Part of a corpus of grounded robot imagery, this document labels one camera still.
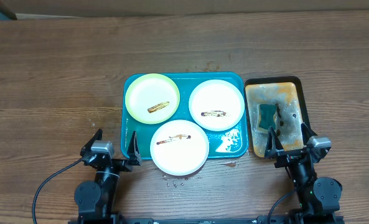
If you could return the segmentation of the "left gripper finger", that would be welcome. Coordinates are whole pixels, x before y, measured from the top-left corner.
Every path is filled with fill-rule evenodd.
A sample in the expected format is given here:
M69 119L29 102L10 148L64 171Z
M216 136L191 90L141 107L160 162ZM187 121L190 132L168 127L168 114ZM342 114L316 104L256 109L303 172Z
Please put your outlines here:
M139 152L137 133L133 131L131 140L129 142L128 150L129 163L132 166L140 166L142 163L141 154Z
M95 141L101 141L103 135L103 130L99 129L93 137L81 148L80 155L84 156L87 151L91 150L91 146Z

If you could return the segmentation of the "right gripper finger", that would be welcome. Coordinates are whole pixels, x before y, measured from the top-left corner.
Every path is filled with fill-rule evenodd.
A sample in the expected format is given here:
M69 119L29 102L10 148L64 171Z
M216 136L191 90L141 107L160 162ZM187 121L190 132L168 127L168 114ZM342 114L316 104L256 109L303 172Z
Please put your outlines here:
M284 148L278 139L278 135L272 126L268 128L268 138L266 143L266 149L264 151L265 158L277 158L284 153Z
M302 131L302 140L303 140L304 145L308 143L311 137L317 135L313 130L311 130L310 127L308 127L306 123L301 124L301 131Z

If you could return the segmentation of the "yellow green sponge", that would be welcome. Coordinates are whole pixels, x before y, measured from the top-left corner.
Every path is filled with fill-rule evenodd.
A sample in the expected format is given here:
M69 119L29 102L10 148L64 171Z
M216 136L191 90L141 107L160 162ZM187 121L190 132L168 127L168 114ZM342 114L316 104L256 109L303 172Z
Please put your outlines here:
M258 127L264 130L268 130L270 127L276 129L276 112L276 105L260 104Z

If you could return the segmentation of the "white front plate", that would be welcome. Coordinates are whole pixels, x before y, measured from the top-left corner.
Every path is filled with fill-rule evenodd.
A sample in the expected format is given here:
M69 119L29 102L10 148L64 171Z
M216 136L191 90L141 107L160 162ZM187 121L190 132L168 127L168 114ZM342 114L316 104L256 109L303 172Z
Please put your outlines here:
M173 120L154 133L150 153L155 165L166 174L190 175L205 164L209 141L197 124L183 119Z

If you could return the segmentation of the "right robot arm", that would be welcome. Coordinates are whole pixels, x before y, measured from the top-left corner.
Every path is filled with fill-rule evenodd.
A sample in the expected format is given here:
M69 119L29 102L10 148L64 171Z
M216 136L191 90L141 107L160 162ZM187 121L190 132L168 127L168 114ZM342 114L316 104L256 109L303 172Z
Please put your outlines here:
M320 162L331 149L329 138L319 136L306 123L301 124L303 147L285 151L278 135L272 127L268 129L265 158L276 159L276 168L285 168L294 189L278 199L265 217L259 221L271 223L340 223L344 219L335 213L340 210L342 184L330 177L318 177L314 164ZM286 198L296 194L299 208L287 215L274 216L274 209Z

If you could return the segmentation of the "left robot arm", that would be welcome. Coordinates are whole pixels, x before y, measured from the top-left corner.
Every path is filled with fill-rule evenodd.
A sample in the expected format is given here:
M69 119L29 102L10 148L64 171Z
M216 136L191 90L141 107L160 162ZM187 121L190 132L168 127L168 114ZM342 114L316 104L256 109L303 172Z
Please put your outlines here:
M75 189L77 223L127 223L120 212L113 211L113 205L119 174L141 165L137 133L132 133L127 159L115 159L112 142L102 140L102 135L99 129L80 151L83 163L96 173L94 180L84 181Z

